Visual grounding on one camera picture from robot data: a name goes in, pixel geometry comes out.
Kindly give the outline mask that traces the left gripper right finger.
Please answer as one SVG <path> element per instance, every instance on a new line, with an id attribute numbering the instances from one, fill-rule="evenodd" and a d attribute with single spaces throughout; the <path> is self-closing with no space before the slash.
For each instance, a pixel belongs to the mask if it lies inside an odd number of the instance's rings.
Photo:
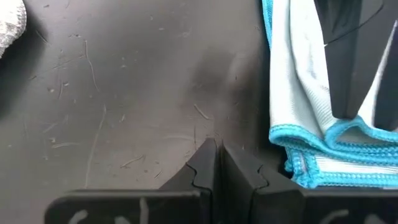
<path id="1" fill-rule="evenodd" d="M 230 223 L 397 223 L 397 191 L 305 189 L 267 161 L 222 145 L 223 208 Z"/>

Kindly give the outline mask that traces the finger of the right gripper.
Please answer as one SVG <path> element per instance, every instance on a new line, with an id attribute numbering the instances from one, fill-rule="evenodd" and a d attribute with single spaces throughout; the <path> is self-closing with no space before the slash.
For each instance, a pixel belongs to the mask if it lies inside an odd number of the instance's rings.
<path id="1" fill-rule="evenodd" d="M 379 129 L 397 129 L 397 28 L 392 32 L 390 46 L 376 100 L 374 125 Z"/>
<path id="2" fill-rule="evenodd" d="M 397 0 L 316 0 L 332 115 L 357 116 L 397 20 Z"/>

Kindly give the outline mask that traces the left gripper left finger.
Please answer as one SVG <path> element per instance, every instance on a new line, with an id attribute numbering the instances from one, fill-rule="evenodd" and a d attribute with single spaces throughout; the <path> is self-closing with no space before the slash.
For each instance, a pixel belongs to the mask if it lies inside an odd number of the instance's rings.
<path id="1" fill-rule="evenodd" d="M 216 223 L 218 148 L 207 138 L 185 165 L 159 189 L 79 189 L 46 208 L 45 224 Z"/>

